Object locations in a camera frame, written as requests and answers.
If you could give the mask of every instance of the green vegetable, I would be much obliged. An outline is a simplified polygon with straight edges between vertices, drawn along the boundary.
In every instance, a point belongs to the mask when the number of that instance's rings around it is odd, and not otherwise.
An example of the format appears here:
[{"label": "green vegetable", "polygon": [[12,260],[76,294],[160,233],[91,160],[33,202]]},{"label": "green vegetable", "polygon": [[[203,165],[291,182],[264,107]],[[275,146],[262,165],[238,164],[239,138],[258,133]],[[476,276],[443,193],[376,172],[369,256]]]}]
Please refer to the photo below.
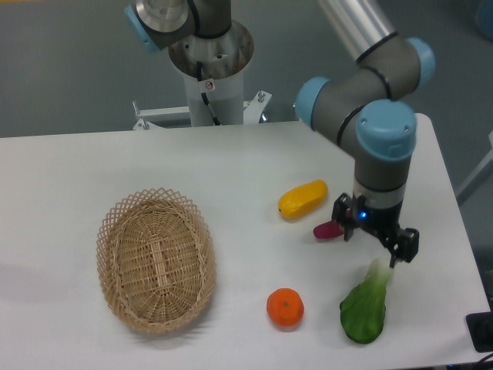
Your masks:
[{"label": "green vegetable", "polygon": [[364,281],[340,303],[340,323],[352,341],[366,345],[384,329],[385,295],[393,272],[388,260],[374,259]]}]

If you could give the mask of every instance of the silver metal tube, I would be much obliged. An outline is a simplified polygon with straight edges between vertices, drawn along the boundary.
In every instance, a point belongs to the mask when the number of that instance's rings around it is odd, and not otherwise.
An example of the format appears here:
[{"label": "silver metal tube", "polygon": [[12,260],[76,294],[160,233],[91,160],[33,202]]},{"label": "silver metal tube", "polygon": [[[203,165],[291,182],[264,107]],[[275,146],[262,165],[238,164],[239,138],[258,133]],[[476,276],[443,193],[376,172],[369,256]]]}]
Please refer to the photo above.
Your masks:
[{"label": "silver metal tube", "polygon": [[395,32],[374,0],[319,0],[319,3],[355,60]]},{"label": "silver metal tube", "polygon": [[158,32],[174,32],[185,24],[189,7],[186,0],[137,0],[139,18]]}]

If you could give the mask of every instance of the orange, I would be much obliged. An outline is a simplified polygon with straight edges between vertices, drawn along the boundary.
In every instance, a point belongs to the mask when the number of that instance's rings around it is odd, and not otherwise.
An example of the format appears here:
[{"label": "orange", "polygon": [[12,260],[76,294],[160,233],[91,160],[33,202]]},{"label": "orange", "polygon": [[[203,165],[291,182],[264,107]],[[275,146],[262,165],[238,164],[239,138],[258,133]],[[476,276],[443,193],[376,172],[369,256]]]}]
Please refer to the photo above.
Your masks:
[{"label": "orange", "polygon": [[304,311],[301,297],[293,289],[277,289],[267,299],[267,314],[270,320],[283,328],[298,324]]}]

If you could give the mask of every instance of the red object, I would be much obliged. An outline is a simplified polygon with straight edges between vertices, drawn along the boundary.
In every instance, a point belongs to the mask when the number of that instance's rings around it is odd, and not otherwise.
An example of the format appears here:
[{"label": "red object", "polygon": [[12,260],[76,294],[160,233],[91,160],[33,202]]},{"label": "red object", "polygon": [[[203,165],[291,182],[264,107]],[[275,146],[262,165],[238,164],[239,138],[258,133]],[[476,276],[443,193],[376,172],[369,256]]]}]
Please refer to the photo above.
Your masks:
[{"label": "red object", "polygon": [[344,230],[337,222],[329,221],[315,227],[314,235],[317,239],[334,239],[344,235]]}]

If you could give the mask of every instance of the blue joint cap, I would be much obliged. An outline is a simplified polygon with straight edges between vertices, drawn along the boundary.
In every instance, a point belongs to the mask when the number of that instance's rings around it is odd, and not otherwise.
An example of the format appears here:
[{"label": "blue joint cap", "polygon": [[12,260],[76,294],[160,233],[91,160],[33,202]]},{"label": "blue joint cap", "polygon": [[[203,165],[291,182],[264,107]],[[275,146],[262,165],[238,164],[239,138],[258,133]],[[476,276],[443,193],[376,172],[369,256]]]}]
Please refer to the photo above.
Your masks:
[{"label": "blue joint cap", "polygon": [[436,69],[437,62],[434,57],[433,49],[426,42],[417,37],[406,39],[406,41],[413,45],[418,54],[420,64],[418,87],[421,87],[434,75]]},{"label": "blue joint cap", "polygon": [[329,81],[327,77],[313,77],[303,85],[294,102],[296,114],[312,129],[311,117],[315,102],[317,101],[318,94]]},{"label": "blue joint cap", "polygon": [[356,137],[370,155],[380,160],[406,160],[416,147],[416,116],[402,102],[377,100],[358,115]]},{"label": "blue joint cap", "polygon": [[159,48],[147,34],[143,26],[140,24],[140,20],[137,18],[137,15],[133,11],[131,5],[125,8],[125,15],[133,32],[136,34],[137,38],[144,44],[146,50],[148,52],[158,52]]}]

